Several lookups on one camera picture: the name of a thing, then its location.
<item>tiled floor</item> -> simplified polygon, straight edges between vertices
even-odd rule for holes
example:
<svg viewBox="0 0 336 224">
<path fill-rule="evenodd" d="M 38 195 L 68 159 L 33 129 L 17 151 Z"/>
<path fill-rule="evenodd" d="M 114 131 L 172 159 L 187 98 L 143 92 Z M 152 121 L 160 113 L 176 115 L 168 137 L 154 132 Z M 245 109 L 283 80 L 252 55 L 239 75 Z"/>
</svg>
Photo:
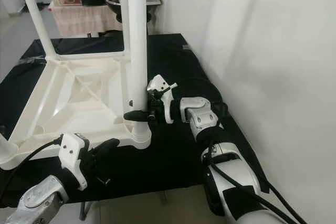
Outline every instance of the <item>tiled floor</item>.
<svg viewBox="0 0 336 224">
<path fill-rule="evenodd" d="M 207 204 L 203 186 L 165 191 L 163 204 L 159 193 L 140 194 L 100 203 L 101 224 L 223 224 Z"/>
</svg>

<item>black cable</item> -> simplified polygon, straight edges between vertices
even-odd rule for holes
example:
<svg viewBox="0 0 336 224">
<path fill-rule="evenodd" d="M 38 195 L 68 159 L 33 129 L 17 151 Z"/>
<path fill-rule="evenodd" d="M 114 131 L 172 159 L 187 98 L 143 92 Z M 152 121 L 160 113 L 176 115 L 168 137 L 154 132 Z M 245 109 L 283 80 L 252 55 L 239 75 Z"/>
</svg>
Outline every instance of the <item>black cable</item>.
<svg viewBox="0 0 336 224">
<path fill-rule="evenodd" d="M 225 172 L 223 172 L 221 169 L 218 168 L 218 166 L 213 162 L 212 160 L 212 147 L 213 147 L 213 140 L 211 140 L 209 148 L 208 148 L 208 158 L 211 167 L 220 174 L 223 178 L 225 178 L 227 181 L 229 181 L 232 185 L 237 187 L 239 190 L 246 193 L 251 198 L 255 199 L 260 204 L 264 205 L 268 209 L 270 209 L 272 212 L 274 212 L 276 215 L 278 215 L 281 219 L 286 221 L 288 224 L 297 224 L 294 220 L 292 220 L 288 215 L 286 215 L 284 212 L 282 212 L 279 208 L 268 202 L 267 200 L 261 198 L 259 195 L 256 195 L 255 193 L 252 193 L 248 191 L 244 186 L 242 186 L 239 182 L 235 181 L 233 178 L 228 176 Z"/>
<path fill-rule="evenodd" d="M 79 212 L 79 219 L 84 221 L 86 219 L 85 213 L 85 201 L 80 203 L 80 212 Z"/>
<path fill-rule="evenodd" d="M 225 104 L 225 103 L 222 103 L 221 104 L 221 106 L 220 106 L 220 112 L 219 112 L 219 114 L 220 115 L 222 115 L 223 114 L 223 106 L 225 106 L 225 114 L 227 114 L 227 112 L 228 112 L 228 107 L 227 107 L 227 105 Z M 219 125 L 220 125 L 220 120 L 218 120 L 217 121 L 217 124 L 216 124 L 216 126 L 218 127 Z M 211 140 L 211 142 L 210 142 L 210 144 L 209 144 L 209 147 L 211 146 L 211 148 L 209 148 L 208 149 L 208 153 L 211 153 L 210 152 L 210 150 L 212 149 L 212 146 L 213 146 L 213 140 Z M 218 170 L 221 172 L 221 173 L 224 173 L 222 170 L 220 170 L 215 164 L 214 164 L 214 162 L 213 162 L 213 160 L 212 160 L 212 156 L 211 155 L 209 155 L 209 160 L 210 160 L 210 165 L 211 165 L 211 167 L 214 169 L 214 170 L 216 170 L 217 172 L 218 172 Z M 280 202 L 284 205 L 284 207 L 293 215 L 293 217 L 295 218 L 295 219 L 297 219 L 298 220 L 298 222 L 299 223 L 301 223 L 301 224 L 307 224 L 307 222 L 305 221 L 305 220 L 303 220 L 302 218 L 301 218 L 301 216 L 289 205 L 289 203 L 283 198 L 283 196 L 279 193 L 279 191 L 268 181 L 268 179 L 266 178 L 266 177 L 264 177 L 263 175 L 261 175 L 261 174 L 258 174 L 258 173 L 256 173 L 255 172 L 255 174 L 256 174 L 256 176 L 259 178 L 259 179 L 261 179 L 262 181 L 264 181 L 268 186 L 269 186 L 269 188 L 273 191 L 273 193 L 277 196 L 277 198 L 280 200 Z M 245 190 L 245 188 L 242 186 L 242 185 L 240 185 L 240 187 L 238 187 L 239 189 L 241 189 L 241 190 L 243 190 L 243 191 L 245 191 L 246 193 L 248 193 L 250 196 L 252 196 L 252 195 L 256 195 L 256 194 L 254 194 L 254 193 L 251 193 L 250 191 L 248 191 L 248 190 Z M 257 199 L 257 198 L 255 198 L 254 196 L 253 196 L 253 198 L 255 199 L 255 200 L 257 200 L 257 201 L 259 201 L 261 204 L 263 204 L 264 206 L 266 206 L 266 207 L 268 207 L 270 210 L 272 210 L 274 213 L 276 213 L 277 215 L 279 215 L 279 214 L 281 214 L 282 216 L 280 216 L 283 220 L 286 220 L 287 218 L 289 218 L 288 220 L 286 220 L 287 222 L 288 221 L 293 221 L 290 217 L 288 217 L 284 212 L 282 212 L 280 209 L 278 209 L 278 208 L 276 208 L 274 205 L 272 205 L 270 202 L 268 202 L 268 201 L 266 201 L 266 200 L 264 200 L 263 198 L 261 198 L 260 196 L 258 196 L 258 195 L 256 195 L 258 198 L 260 198 L 262 201 L 264 201 L 264 203 L 266 203 L 266 204 L 268 204 L 268 205 L 265 205 L 265 204 L 263 204 L 262 202 L 260 202 L 259 201 L 259 199 Z"/>
<path fill-rule="evenodd" d="M 39 153 L 40 151 L 42 151 L 44 148 L 48 147 L 48 146 L 51 146 L 53 144 L 56 144 L 56 145 L 60 145 L 61 144 L 61 141 L 62 141 L 62 137 L 63 137 L 63 134 L 49 142 L 49 143 L 46 143 L 44 145 L 42 145 L 41 147 L 37 148 L 36 150 L 34 150 L 32 153 L 30 153 L 12 172 L 11 174 L 9 175 L 7 181 L 5 182 L 4 184 L 4 187 L 2 188 L 2 191 L 0 193 L 0 202 L 2 201 L 2 198 L 4 197 L 4 194 L 5 194 L 5 191 L 7 190 L 7 187 L 9 185 L 9 183 L 12 181 L 12 179 L 14 178 L 16 172 L 24 165 L 27 163 L 27 161 L 29 161 L 32 157 L 34 157 L 37 153 Z"/>
<path fill-rule="evenodd" d="M 225 114 L 228 114 L 228 107 L 227 105 L 223 102 L 223 98 L 222 95 L 220 93 L 220 91 L 217 89 L 217 87 L 211 83 L 209 80 L 207 79 L 203 79 L 203 78 L 188 78 L 183 80 L 183 82 L 187 82 L 189 80 L 197 80 L 197 81 L 203 81 L 208 83 L 218 94 L 218 96 L 220 97 L 220 109 L 219 109 L 219 115 L 218 115 L 218 121 L 216 124 L 216 127 L 218 127 L 221 123 L 220 118 L 222 118 L 223 116 L 223 106 L 225 105 Z M 222 170 L 220 170 L 216 164 L 213 162 L 212 160 L 212 155 L 211 155 L 211 150 L 212 150 L 212 146 L 213 146 L 213 140 L 211 140 L 209 148 L 208 148 L 208 156 L 209 156 L 209 162 L 211 167 L 217 171 L 222 177 L 224 177 L 227 181 L 229 181 L 231 184 L 233 184 L 234 186 L 236 186 L 237 188 L 239 188 L 240 190 L 244 191 L 245 193 L 247 193 L 249 196 L 251 196 L 253 199 L 255 199 L 256 201 L 258 201 L 259 203 L 261 203 L 262 205 L 264 205 L 265 207 L 269 208 L 271 211 L 273 211 L 275 214 L 277 214 L 279 217 L 281 217 L 283 220 L 285 220 L 287 223 L 289 224 L 297 224 L 294 220 L 292 220 L 288 215 L 286 215 L 284 212 L 282 212 L 279 208 L 277 208 L 276 206 L 274 206 L 273 204 L 271 204 L 270 202 L 268 202 L 267 200 L 261 198 L 259 195 L 256 195 L 255 193 L 251 193 L 250 191 L 246 190 L 240 183 L 238 183 L 237 181 L 235 181 L 234 179 L 232 179 L 231 177 L 229 177 L 227 174 L 225 174 Z M 258 176 L 259 179 L 263 180 L 268 186 L 269 188 L 274 192 L 274 194 L 277 196 L 277 198 L 280 200 L 280 202 L 285 206 L 285 208 L 298 220 L 299 223 L 301 224 L 307 224 L 296 212 L 295 210 L 288 204 L 288 202 L 286 202 L 286 200 L 283 198 L 283 196 L 278 192 L 278 190 L 264 177 L 261 176 L 259 174 L 256 174 Z"/>
<path fill-rule="evenodd" d="M 280 202 L 286 207 L 286 209 L 298 220 L 298 222 L 307 224 L 305 220 L 299 216 L 299 214 L 289 205 L 289 203 L 283 198 L 283 196 L 279 193 L 279 191 L 271 184 L 271 182 L 265 178 L 264 176 L 261 176 L 258 173 L 255 173 L 259 179 L 264 181 L 268 187 L 273 191 L 273 193 L 277 196 L 277 198 L 280 200 Z"/>
</svg>

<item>black tablecloth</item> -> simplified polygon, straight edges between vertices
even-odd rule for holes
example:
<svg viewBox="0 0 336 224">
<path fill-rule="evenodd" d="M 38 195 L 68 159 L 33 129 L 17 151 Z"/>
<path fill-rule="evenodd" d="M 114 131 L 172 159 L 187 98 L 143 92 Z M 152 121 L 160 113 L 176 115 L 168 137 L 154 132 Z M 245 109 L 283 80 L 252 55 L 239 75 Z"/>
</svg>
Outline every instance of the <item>black tablecloth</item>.
<svg viewBox="0 0 336 224">
<path fill-rule="evenodd" d="M 52 43 L 59 54 L 123 50 L 122 33 L 104 38 L 53 39 Z M 44 55 L 40 41 L 35 40 L 18 65 L 0 83 L 0 130 L 7 139 L 44 69 Z M 181 84 L 174 89 L 175 98 L 183 95 L 219 100 L 219 94 L 205 81 L 184 81 L 192 78 L 207 80 L 207 76 L 180 34 L 148 37 L 148 79 L 157 74 L 161 74 L 168 83 Z M 250 165 L 262 173 L 255 154 L 234 120 L 227 117 L 223 123 Z M 119 147 L 107 161 L 111 167 L 111 182 L 107 186 L 98 180 L 91 181 L 83 192 L 74 193 L 69 202 L 102 200 L 201 184 L 200 155 L 189 125 L 150 124 L 150 128 L 152 142 L 148 148 Z M 17 172 L 0 206 L 16 207 L 24 191 L 58 170 L 60 162 L 57 157 L 29 161 Z M 8 173 L 0 169 L 1 185 Z"/>
</svg>

